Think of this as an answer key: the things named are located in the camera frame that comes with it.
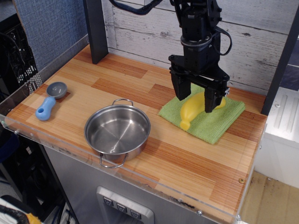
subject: metal pot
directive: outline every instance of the metal pot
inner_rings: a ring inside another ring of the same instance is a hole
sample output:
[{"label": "metal pot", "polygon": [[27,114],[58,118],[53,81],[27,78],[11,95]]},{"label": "metal pot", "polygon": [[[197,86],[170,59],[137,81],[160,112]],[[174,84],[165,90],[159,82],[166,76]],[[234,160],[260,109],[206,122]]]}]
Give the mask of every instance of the metal pot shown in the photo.
[{"label": "metal pot", "polygon": [[[132,105],[114,105],[120,100]],[[149,134],[148,116],[129,99],[117,99],[111,106],[98,110],[84,128],[87,143],[100,153],[100,164],[106,168],[121,167],[125,160],[136,157],[144,149]],[[106,166],[102,158],[121,164]]]}]

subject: yellow toy banana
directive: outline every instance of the yellow toy banana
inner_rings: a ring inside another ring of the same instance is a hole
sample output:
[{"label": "yellow toy banana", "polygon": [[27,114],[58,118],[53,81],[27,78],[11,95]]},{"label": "yellow toy banana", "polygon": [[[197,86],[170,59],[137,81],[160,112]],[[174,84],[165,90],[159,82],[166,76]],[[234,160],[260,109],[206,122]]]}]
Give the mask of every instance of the yellow toy banana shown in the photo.
[{"label": "yellow toy banana", "polygon": [[[222,101],[219,106],[215,109],[224,107],[226,104],[225,98],[222,98]],[[190,97],[181,108],[181,123],[180,127],[187,131],[190,128],[190,122],[196,118],[201,112],[205,110],[205,93],[200,92]]]}]

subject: pot handle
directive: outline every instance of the pot handle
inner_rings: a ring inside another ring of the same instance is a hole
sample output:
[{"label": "pot handle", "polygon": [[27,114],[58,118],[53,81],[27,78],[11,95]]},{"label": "pot handle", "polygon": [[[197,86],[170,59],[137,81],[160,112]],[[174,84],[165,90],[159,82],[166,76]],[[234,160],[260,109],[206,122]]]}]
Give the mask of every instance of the pot handle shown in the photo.
[{"label": "pot handle", "polygon": [[120,100],[126,100],[126,101],[129,101],[129,102],[131,102],[132,106],[134,106],[133,101],[132,101],[132,100],[129,100],[129,99],[116,99],[115,101],[113,101],[112,105],[114,105],[114,103],[115,103],[116,101],[120,101]]},{"label": "pot handle", "polygon": [[101,165],[101,166],[106,167],[106,168],[118,168],[118,167],[121,167],[121,166],[125,163],[126,158],[127,158],[127,156],[128,156],[128,153],[126,153],[125,158],[124,158],[123,161],[122,161],[122,164],[117,165],[117,166],[114,166],[114,167],[110,167],[110,166],[106,166],[106,165],[104,165],[104,164],[102,163],[102,155],[103,155],[103,154],[101,153],[101,154],[100,154],[100,165]]}]

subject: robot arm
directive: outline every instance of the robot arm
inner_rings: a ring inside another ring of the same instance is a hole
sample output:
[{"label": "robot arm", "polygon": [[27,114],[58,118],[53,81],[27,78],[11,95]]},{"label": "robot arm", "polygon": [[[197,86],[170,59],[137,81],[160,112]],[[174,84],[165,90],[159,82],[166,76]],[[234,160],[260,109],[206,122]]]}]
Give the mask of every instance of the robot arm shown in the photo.
[{"label": "robot arm", "polygon": [[[110,0],[123,10],[144,15],[162,0],[153,0],[150,4],[135,9]],[[184,55],[171,55],[170,73],[172,84],[179,100],[191,94],[191,83],[205,88],[205,111],[212,112],[220,105],[222,97],[229,93],[227,82],[229,76],[219,66],[220,56],[229,53],[232,39],[228,32],[217,27],[221,8],[216,0],[170,0],[175,7],[178,22],[182,28],[181,43]],[[220,52],[220,35],[230,39],[226,53]]]}]

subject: wood grain surface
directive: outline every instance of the wood grain surface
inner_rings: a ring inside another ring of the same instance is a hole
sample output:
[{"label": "wood grain surface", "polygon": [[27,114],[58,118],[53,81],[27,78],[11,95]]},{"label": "wood grain surface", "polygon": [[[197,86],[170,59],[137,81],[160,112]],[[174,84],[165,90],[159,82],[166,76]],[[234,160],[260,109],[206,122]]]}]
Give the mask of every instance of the wood grain surface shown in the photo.
[{"label": "wood grain surface", "polygon": [[[84,139],[86,121],[115,99],[133,100],[134,106],[148,115],[151,132],[144,151],[116,172],[129,178],[131,174],[126,170],[132,170],[140,179],[144,177],[143,183],[152,179],[147,184],[169,195],[175,203],[231,223],[266,122],[266,116],[260,114],[264,96],[232,88],[228,97],[243,101],[246,110],[211,145],[157,115],[175,97],[168,70],[113,54],[97,65],[91,61],[88,46],[13,109],[7,124],[29,133],[33,139],[98,163],[98,157],[93,156],[98,154]],[[39,121],[35,110],[47,97],[47,86],[55,81],[65,82],[68,94],[56,103],[48,121]]]},{"label": "wood grain surface", "polygon": [[299,220],[299,189],[254,172],[241,211],[249,224],[295,224]]}]

